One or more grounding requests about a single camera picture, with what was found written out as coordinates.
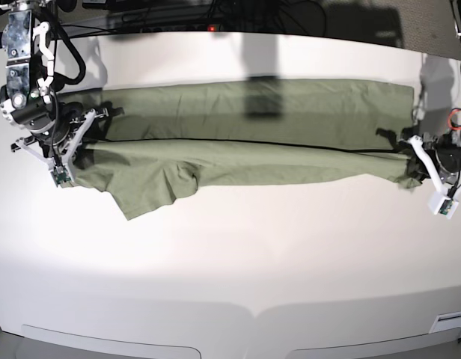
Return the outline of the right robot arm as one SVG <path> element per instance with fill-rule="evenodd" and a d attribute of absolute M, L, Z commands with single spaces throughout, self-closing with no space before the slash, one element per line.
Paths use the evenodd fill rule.
<path fill-rule="evenodd" d="M 31 133 L 11 149 L 32 154 L 57 175 L 70 172 L 75 152 L 95 119 L 123 113 L 121 108 L 106 107 L 85 111 L 79 102 L 58 99 L 64 86 L 80 84 L 87 71 L 58 18 L 59 10 L 71 12 L 75 7 L 75 1 L 0 1 L 0 10 L 7 12 L 1 36 L 7 63 L 0 109 L 9 124 Z M 78 65 L 73 78 L 55 70 L 59 40 Z"/>

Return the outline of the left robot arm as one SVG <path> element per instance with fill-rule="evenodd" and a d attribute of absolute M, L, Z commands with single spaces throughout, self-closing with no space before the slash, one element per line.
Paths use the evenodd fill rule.
<path fill-rule="evenodd" d="M 456 38 L 461 45 L 461 1 L 451 1 Z M 377 129 L 391 148 L 409 157 L 406 175 L 414 180 L 430 178 L 430 171 L 412 149 L 410 139 L 419 137 L 437 180 L 451 196 L 461 189 L 461 59 L 423 56 L 421 89 L 412 112 L 413 124 L 401 130 Z"/>

